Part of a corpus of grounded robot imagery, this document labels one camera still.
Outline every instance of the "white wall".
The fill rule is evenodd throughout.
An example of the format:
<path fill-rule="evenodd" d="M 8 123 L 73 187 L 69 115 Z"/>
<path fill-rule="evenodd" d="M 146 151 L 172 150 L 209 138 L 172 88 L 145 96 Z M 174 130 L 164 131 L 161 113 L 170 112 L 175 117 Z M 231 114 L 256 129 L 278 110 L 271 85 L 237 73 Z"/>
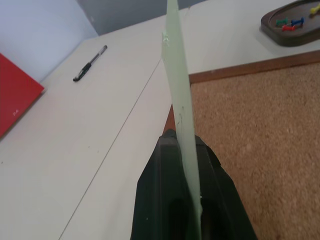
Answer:
<path fill-rule="evenodd" d="M 38 82 L 96 36 L 76 0 L 0 0 L 0 53 Z"/>

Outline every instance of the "white desk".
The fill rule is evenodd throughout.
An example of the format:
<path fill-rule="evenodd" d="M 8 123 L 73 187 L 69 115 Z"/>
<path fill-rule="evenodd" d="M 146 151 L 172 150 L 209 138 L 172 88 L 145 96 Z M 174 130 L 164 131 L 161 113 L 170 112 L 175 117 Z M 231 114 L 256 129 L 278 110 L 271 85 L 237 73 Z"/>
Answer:
<path fill-rule="evenodd" d="M 60 237 L 160 60 L 164 20 L 83 42 L 43 82 L 44 95 L 0 142 L 0 239 Z"/>
<path fill-rule="evenodd" d="M 280 47 L 259 31 L 265 13 L 289 2 L 212 0 L 183 10 L 189 72 L 319 49 L 319 41 Z M 90 39 L 45 81 L 47 92 L 0 142 L 1 239 L 57 240 L 64 229 L 64 240 L 129 239 L 137 180 L 171 105 L 164 66 L 155 69 L 164 23 L 159 17 Z"/>

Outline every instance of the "red notebook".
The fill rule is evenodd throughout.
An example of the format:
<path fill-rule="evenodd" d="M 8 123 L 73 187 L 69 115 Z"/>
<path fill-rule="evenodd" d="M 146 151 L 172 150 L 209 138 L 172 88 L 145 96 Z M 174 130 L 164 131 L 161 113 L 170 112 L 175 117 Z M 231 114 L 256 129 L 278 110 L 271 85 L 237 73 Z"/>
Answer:
<path fill-rule="evenodd" d="M 0 137 L 39 97 L 43 89 L 0 53 Z"/>

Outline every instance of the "corkboard frame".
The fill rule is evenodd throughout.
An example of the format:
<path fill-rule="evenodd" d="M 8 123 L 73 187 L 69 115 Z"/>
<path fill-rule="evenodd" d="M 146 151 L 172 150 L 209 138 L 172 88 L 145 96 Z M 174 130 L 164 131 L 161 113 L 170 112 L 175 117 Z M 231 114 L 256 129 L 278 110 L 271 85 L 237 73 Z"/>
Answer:
<path fill-rule="evenodd" d="M 284 56 L 264 61 L 257 61 L 242 65 L 220 68 L 216 70 L 193 73 L 189 75 L 189 81 L 191 86 L 192 84 L 198 84 L 248 74 L 257 74 L 279 69 L 293 68 L 297 66 L 315 64 L 319 62 L 320 50 L 316 50 L 291 56 Z M 163 132 L 165 132 L 168 129 L 176 130 L 175 116 L 172 105 L 168 117 L 166 119 Z"/>

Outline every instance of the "black pen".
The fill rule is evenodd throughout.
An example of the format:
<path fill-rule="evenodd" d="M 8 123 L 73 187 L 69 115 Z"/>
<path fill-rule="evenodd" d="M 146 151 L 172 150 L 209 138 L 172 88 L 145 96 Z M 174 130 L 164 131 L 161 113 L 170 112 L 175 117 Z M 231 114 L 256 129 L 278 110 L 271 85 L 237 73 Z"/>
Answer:
<path fill-rule="evenodd" d="M 90 62 L 88 62 L 83 68 L 82 70 L 79 72 L 79 74 L 73 79 L 74 82 L 78 82 L 89 70 L 89 68 L 91 68 L 92 64 L 94 64 L 94 62 L 105 52 L 105 50 L 107 49 L 107 45 L 104 45 L 103 48 L 101 48 L 101 50 L 94 56 L 94 58 L 92 58 L 92 60 Z"/>

